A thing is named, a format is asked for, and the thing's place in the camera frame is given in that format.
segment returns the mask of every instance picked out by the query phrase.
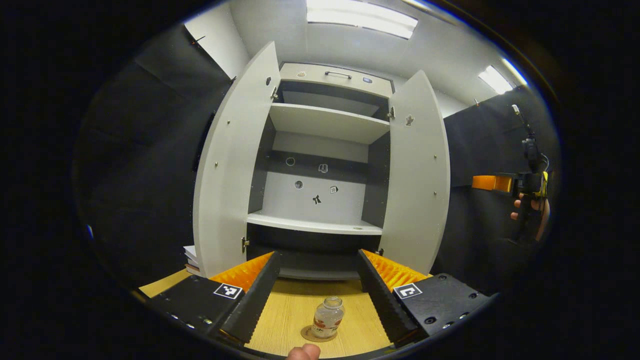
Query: glass jar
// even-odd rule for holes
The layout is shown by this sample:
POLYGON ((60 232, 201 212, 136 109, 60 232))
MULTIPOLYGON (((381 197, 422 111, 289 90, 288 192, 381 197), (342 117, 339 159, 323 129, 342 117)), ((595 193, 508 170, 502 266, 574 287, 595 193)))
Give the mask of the glass jar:
POLYGON ((342 299, 328 297, 316 308, 314 323, 311 326, 312 334, 317 338, 330 338, 338 331, 338 325, 344 316, 342 299))

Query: stack of paper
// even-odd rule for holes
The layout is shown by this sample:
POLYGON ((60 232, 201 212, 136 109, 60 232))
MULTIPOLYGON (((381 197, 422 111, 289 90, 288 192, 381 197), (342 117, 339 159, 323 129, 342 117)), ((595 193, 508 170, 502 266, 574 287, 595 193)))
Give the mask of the stack of paper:
POLYGON ((187 263, 184 264, 187 271, 193 275, 202 276, 200 273, 200 265, 198 264, 198 257, 196 256, 196 246, 185 246, 184 254, 187 255, 187 263))

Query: coaster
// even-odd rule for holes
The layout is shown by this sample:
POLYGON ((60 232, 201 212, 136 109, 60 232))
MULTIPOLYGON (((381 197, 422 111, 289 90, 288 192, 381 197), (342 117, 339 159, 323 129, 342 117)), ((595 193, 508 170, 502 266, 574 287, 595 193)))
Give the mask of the coaster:
POLYGON ((328 338, 318 338, 311 331, 311 325, 309 325, 309 326, 305 326, 304 328, 302 328, 302 330, 300 331, 300 335, 302 335, 303 338, 305 338, 305 339, 307 339, 309 341, 313 341, 313 342, 316 342, 316 343, 324 343, 326 341, 335 339, 335 337, 338 336, 338 332, 336 331, 335 334, 331 335, 328 338))

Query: sticker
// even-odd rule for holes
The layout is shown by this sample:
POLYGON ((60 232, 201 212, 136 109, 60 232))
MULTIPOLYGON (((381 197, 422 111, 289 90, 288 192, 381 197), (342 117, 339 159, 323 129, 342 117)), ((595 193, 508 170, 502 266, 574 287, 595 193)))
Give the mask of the sticker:
POLYGON ((240 294, 242 288, 238 288, 237 286, 229 285, 229 284, 221 284, 218 286, 218 289, 213 293, 216 295, 220 295, 222 297, 228 297, 230 299, 235 299, 240 294))
POLYGON ((420 295, 422 293, 422 291, 420 291, 420 289, 418 289, 418 287, 414 283, 398 286, 394 288, 394 291, 396 292, 396 294, 398 294, 400 299, 406 299, 408 297, 420 295))

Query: cabinet shelf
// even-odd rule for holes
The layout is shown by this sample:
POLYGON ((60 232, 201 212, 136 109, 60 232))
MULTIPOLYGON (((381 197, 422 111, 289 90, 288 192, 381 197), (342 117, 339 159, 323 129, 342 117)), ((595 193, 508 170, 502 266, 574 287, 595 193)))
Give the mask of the cabinet shelf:
POLYGON ((347 254, 313 254, 309 252, 251 245, 256 256, 271 251, 281 253, 280 277, 301 280, 359 280, 356 256, 347 254))
POLYGON ((324 136, 369 145, 389 131, 386 121, 315 106, 274 103, 269 111, 277 131, 324 136))
POLYGON ((281 229, 309 231, 311 233, 350 234, 350 235, 382 235, 382 229, 362 220, 353 224, 333 224, 328 222, 313 222, 293 220, 269 216, 260 211, 250 213, 246 219, 251 224, 279 227, 281 229))

